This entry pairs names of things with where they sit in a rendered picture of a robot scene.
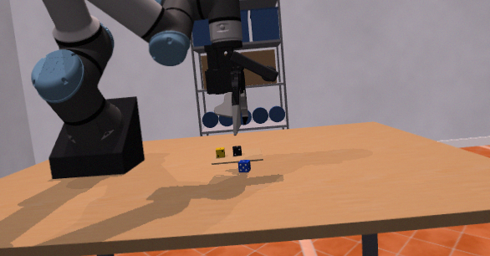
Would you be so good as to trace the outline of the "yellow die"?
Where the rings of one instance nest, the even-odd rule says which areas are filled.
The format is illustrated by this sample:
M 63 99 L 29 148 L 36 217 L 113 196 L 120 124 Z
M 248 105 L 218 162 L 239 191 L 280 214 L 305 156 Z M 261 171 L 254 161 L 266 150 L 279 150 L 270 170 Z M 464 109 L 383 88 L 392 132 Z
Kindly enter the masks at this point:
M 225 157 L 224 147 L 216 148 L 216 155 L 217 155 L 217 158 Z

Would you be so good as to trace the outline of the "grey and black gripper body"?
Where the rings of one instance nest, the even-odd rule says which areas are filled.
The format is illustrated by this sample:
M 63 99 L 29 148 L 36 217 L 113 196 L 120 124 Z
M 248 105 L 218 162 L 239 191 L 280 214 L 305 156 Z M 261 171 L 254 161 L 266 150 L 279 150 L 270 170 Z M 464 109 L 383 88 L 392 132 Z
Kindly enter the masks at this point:
M 228 40 L 204 45 L 207 52 L 208 69 L 205 71 L 207 93 L 209 95 L 222 95 L 232 92 L 234 75 L 239 75 L 240 94 L 245 90 L 244 68 L 230 61 L 234 49 L 242 48 L 242 41 Z M 225 49 L 225 50 L 224 50 Z M 224 53 L 227 55 L 224 57 Z M 227 70 L 219 70 L 227 69 Z M 211 70 L 210 72 L 208 72 Z

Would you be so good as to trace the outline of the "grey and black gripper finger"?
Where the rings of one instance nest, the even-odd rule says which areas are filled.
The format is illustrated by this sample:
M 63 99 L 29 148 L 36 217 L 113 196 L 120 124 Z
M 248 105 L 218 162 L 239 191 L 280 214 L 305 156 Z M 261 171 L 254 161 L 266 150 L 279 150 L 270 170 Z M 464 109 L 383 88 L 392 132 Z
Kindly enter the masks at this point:
M 232 92 L 224 95 L 224 101 L 214 108 L 216 115 L 232 118 L 233 134 L 236 136 L 241 126 L 241 94 L 239 75 L 234 75 L 232 80 Z
M 243 93 L 241 93 L 241 112 L 242 112 L 243 124 L 246 125 L 248 120 L 248 104 L 247 104 L 246 88 L 243 91 Z

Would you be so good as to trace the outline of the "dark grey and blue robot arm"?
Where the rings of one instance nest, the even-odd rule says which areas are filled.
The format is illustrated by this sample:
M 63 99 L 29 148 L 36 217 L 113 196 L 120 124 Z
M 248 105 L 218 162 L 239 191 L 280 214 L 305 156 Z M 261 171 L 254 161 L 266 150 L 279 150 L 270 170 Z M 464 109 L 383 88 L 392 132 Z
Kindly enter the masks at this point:
M 212 43 L 242 40 L 239 0 L 87 1 L 143 38 L 151 57 L 165 66 L 185 60 L 196 20 L 208 18 Z M 117 138 L 125 123 L 120 110 L 98 89 L 113 54 L 114 38 L 89 14 L 84 0 L 43 3 L 54 22 L 52 35 L 61 50 L 35 64 L 33 86 L 64 122 L 76 147 L 85 151 L 100 149 Z

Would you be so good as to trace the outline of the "blue die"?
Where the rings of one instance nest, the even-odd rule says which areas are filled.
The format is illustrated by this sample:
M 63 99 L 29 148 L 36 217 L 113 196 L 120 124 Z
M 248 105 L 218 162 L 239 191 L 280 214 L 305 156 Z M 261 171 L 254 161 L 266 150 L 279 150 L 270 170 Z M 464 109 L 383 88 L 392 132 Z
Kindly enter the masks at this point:
M 251 170 L 250 160 L 241 160 L 238 163 L 238 171 L 239 172 L 249 172 Z

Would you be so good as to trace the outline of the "black die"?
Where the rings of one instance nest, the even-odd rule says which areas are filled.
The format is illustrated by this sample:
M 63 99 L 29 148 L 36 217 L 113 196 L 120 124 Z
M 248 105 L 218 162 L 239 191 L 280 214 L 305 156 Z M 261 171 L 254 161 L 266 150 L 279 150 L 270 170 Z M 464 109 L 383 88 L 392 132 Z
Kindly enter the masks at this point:
M 233 146 L 233 156 L 241 156 L 242 155 L 242 148 L 241 146 Z

